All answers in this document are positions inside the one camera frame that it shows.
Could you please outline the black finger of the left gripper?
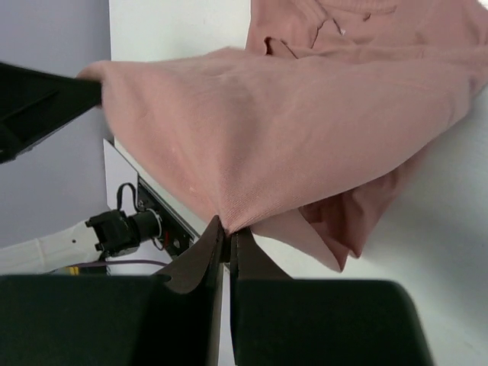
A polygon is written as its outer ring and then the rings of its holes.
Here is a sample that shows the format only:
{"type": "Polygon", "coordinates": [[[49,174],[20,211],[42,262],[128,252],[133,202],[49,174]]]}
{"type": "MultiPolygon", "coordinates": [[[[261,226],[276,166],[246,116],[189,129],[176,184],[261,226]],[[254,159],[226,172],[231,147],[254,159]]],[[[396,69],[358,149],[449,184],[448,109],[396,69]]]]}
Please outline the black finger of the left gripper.
{"type": "Polygon", "coordinates": [[[101,83],[1,64],[1,163],[101,103],[101,83]]]}

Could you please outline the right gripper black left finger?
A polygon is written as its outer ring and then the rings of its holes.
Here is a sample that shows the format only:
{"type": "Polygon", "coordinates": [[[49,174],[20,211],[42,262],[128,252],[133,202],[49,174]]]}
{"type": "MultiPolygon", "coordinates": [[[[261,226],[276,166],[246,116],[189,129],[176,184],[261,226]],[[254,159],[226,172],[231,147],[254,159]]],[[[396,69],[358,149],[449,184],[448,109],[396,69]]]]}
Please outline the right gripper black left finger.
{"type": "Polygon", "coordinates": [[[215,365],[225,235],[218,217],[156,274],[6,275],[3,365],[215,365]]]}

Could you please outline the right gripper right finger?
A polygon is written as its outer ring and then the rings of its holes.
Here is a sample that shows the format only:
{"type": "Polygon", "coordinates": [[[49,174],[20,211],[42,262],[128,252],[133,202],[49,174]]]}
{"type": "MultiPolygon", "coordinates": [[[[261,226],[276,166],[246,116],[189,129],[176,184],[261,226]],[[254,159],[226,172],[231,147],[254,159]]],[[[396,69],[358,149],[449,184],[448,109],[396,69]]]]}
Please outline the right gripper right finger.
{"type": "Polygon", "coordinates": [[[411,297],[383,280],[296,280],[249,230],[230,239],[238,365],[431,365],[411,297]]]}

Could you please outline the pink printed t-shirt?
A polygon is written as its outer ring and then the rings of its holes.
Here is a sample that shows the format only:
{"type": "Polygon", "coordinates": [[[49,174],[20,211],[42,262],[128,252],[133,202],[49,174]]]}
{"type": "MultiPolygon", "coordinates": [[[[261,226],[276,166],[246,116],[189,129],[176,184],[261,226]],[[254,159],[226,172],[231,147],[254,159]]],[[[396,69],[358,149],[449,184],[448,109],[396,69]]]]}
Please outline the pink printed t-shirt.
{"type": "Polygon", "coordinates": [[[244,49],[100,61],[115,138],[227,233],[249,227],[335,270],[487,83],[478,1],[253,1],[244,49]]]}

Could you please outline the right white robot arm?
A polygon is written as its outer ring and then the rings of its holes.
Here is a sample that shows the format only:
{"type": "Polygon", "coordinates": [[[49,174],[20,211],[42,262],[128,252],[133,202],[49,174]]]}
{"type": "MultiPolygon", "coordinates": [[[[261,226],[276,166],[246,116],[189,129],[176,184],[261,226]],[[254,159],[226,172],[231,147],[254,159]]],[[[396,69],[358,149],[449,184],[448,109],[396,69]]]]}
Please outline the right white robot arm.
{"type": "Polygon", "coordinates": [[[218,218],[150,276],[61,276],[162,232],[103,213],[1,250],[3,365],[215,365],[222,266],[237,365],[431,365],[408,293],[381,280],[294,280],[247,229],[218,218]]]}

